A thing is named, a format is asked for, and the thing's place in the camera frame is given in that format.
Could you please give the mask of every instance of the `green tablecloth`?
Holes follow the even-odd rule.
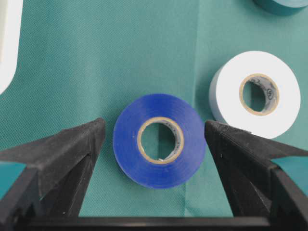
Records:
[[[212,119],[214,73],[261,50],[291,67],[302,93],[296,122],[276,140],[307,149],[307,19],[308,9],[281,17],[250,0],[24,0],[16,74],[0,95],[0,150],[102,117],[106,140],[81,216],[232,216],[209,150],[187,183],[147,189],[118,167],[113,126],[125,106],[158,92]]]

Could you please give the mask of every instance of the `electrical tape roll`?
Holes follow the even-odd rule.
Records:
[[[265,106],[260,112],[243,99],[248,81],[264,92]],[[300,108],[300,90],[294,73],[282,60],[266,52],[247,51],[216,72],[209,103],[217,121],[272,139],[294,123]]]
[[[308,6],[308,0],[254,0],[267,12],[276,15],[292,15]]]
[[[175,149],[164,160],[147,156],[141,136],[152,123],[168,126]],[[127,106],[113,133],[116,160],[125,174],[148,188],[170,188],[187,181],[205,155],[204,123],[185,101],[166,94],[143,96]]]

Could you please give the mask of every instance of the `tape core hole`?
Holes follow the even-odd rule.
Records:
[[[250,102],[247,100],[249,87]],[[240,85],[239,95],[243,107],[257,116],[273,112],[279,102],[279,89],[276,83],[264,74],[252,74],[246,77]]]
[[[159,126],[162,128],[161,131],[163,132],[162,138],[165,137],[166,139],[169,138],[169,140],[173,141],[173,149],[170,148],[170,143],[165,144],[165,146],[169,146],[169,152],[166,153],[161,153],[160,150],[158,149],[158,155],[156,153],[153,154],[151,151],[153,149],[157,149],[158,146],[158,140],[156,140],[156,143],[153,142],[156,138],[153,138],[151,142],[148,142],[148,138],[150,134],[147,134],[148,132],[153,135],[154,133],[158,134],[158,132],[155,132],[154,129],[159,128]],[[184,138],[183,138],[183,132],[181,128],[178,126],[178,124],[173,121],[170,118],[166,117],[154,117],[149,120],[147,120],[139,129],[138,132],[138,137],[137,137],[137,143],[138,143],[138,148],[142,156],[147,159],[148,161],[155,163],[155,164],[167,164],[169,162],[174,161],[181,153],[184,145]],[[149,145],[156,145],[154,148],[148,148]]]

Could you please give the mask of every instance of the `teal tape roll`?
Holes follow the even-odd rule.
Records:
[[[26,165],[17,162],[0,161],[0,200],[23,172]]]
[[[308,156],[286,156],[272,159],[308,196]]]
[[[308,6],[308,0],[254,0],[267,12],[276,15],[292,15]]]

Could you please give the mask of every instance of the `white tape roll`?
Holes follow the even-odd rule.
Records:
[[[243,89],[251,81],[265,94],[261,112],[248,107]],[[295,75],[282,60],[262,51],[236,55],[212,79],[209,103],[215,119],[233,127],[272,139],[294,123],[300,107],[300,91]]]

